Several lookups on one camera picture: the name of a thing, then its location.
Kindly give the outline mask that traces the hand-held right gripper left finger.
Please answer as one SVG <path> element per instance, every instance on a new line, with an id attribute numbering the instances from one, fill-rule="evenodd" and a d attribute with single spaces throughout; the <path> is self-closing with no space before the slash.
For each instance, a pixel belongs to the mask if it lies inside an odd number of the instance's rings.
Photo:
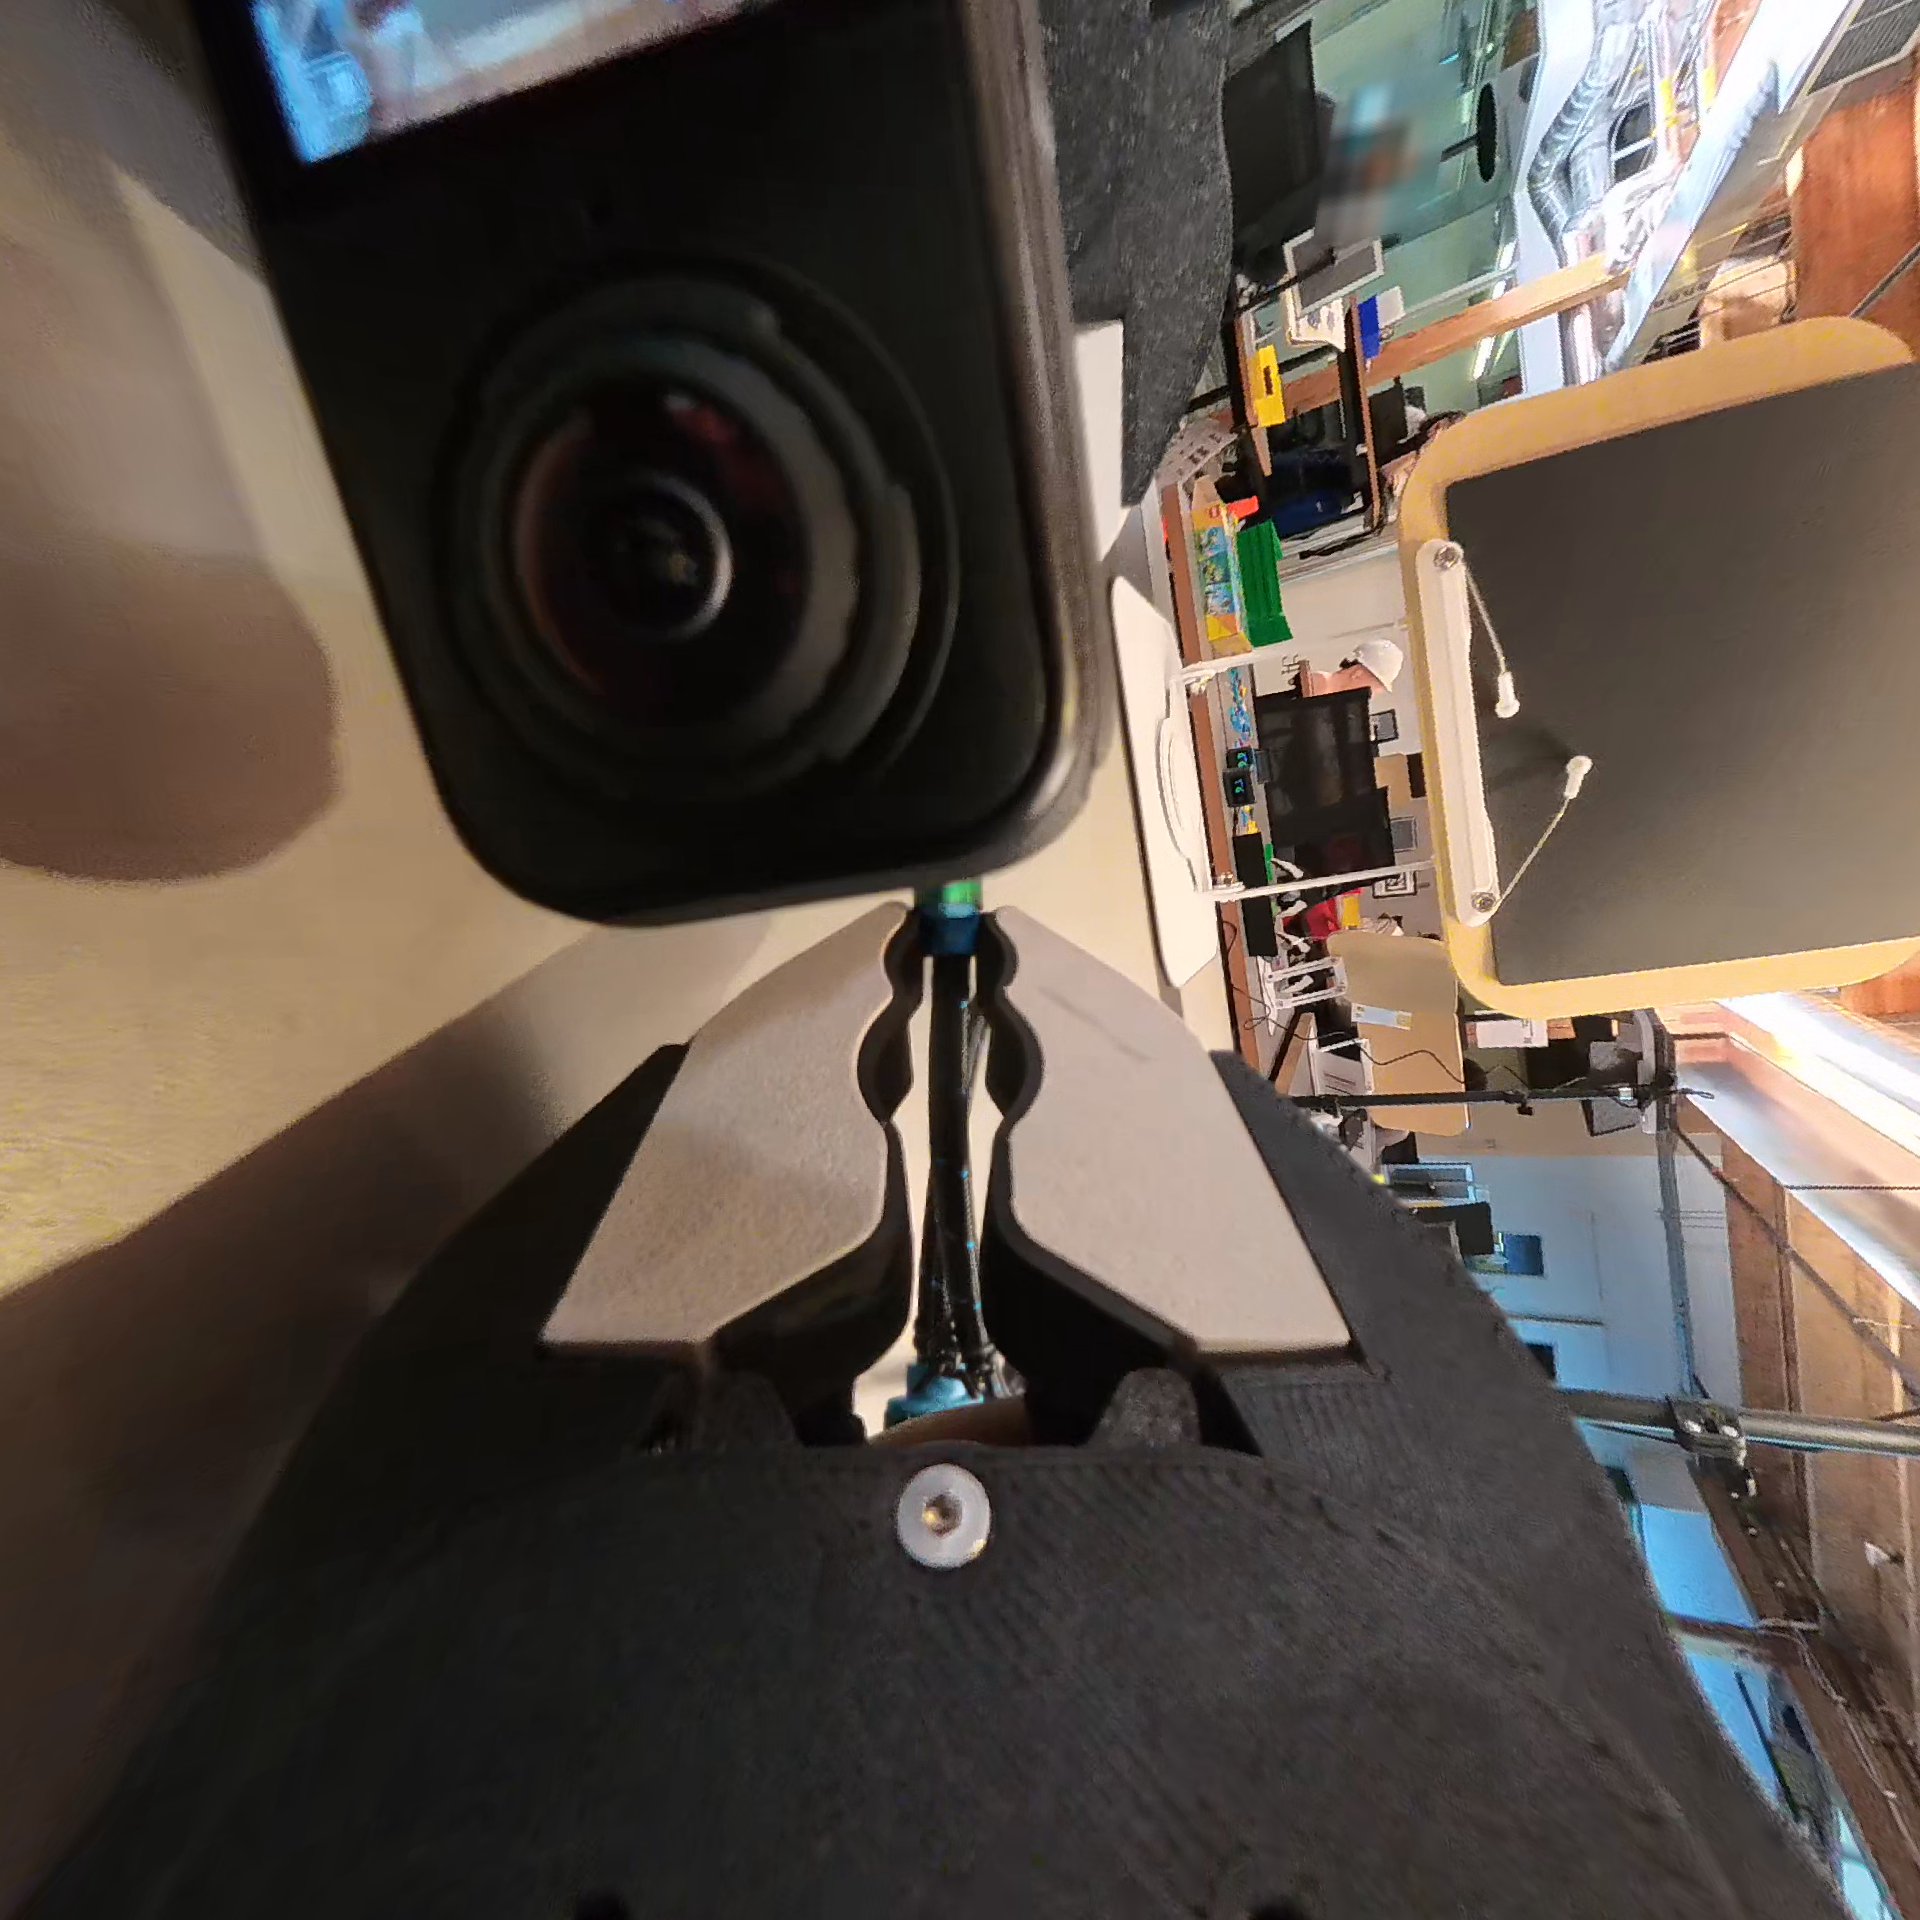
<path id="1" fill-rule="evenodd" d="M 572 1267 L 543 1353 L 765 1380 L 799 1442 L 863 1442 L 856 1380 L 911 1312 L 900 1107 L 915 934 L 886 901 L 718 1009 L 684 1046 Z"/>

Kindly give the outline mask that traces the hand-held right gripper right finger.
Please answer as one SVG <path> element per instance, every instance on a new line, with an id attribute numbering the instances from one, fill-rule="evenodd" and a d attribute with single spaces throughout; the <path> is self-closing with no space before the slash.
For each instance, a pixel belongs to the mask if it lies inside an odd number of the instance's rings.
<path id="1" fill-rule="evenodd" d="M 1089 1437 L 1133 1374 L 1169 1374 L 1203 1433 L 1226 1383 L 1345 1365 L 1349 1321 L 1208 1046 L 1022 908 L 975 937 L 998 1110 L 981 1303 L 1036 1427 Z"/>

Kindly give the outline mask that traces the beige panel on white stand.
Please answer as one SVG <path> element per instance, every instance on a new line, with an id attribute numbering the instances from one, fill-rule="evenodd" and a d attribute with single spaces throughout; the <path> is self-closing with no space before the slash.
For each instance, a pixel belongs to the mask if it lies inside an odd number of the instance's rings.
<path id="1" fill-rule="evenodd" d="M 1338 930 L 1329 941 L 1349 1009 L 1353 1066 L 1332 1066 L 1332 1091 L 1371 1097 L 1382 1131 L 1467 1139 L 1467 1053 L 1457 981 L 1442 941 Z"/>

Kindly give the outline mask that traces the colourful toy boxes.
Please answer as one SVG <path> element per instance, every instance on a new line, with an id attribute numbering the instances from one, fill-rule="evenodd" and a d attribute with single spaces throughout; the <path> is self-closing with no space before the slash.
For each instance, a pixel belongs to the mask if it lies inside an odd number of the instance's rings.
<path id="1" fill-rule="evenodd" d="M 1212 656 L 1251 651 L 1244 586 L 1237 567 L 1237 516 L 1223 499 L 1187 510 L 1187 559 L 1203 636 Z"/>

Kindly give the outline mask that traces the wood-framed black panel stand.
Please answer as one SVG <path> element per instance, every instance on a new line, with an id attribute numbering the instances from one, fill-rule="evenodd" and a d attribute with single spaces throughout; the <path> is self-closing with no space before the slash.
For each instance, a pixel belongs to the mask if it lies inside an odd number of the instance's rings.
<path id="1" fill-rule="evenodd" d="M 1452 972 L 1602 1016 L 1917 965 L 1917 353 L 1803 321 L 1418 463 L 1401 686 Z"/>

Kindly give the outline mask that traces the silver ceiling duct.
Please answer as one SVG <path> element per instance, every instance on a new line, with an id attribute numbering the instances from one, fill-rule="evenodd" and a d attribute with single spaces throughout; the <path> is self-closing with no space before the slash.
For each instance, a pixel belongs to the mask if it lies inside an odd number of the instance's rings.
<path id="1" fill-rule="evenodd" d="M 1689 1121 L 1784 1187 L 1917 1201 L 1917 975 L 1658 1016 Z"/>

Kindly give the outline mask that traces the silver duct with vent grille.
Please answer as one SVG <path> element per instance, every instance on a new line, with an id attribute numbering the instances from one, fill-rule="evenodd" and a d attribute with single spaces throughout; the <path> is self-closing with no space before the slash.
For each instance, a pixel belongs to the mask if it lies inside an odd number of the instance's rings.
<path id="1" fill-rule="evenodd" d="M 1917 2 L 1541 2 L 1541 29 L 1519 272 L 1612 284 L 1523 325 L 1523 392 L 1812 318 L 1818 137 L 1917 81 Z"/>

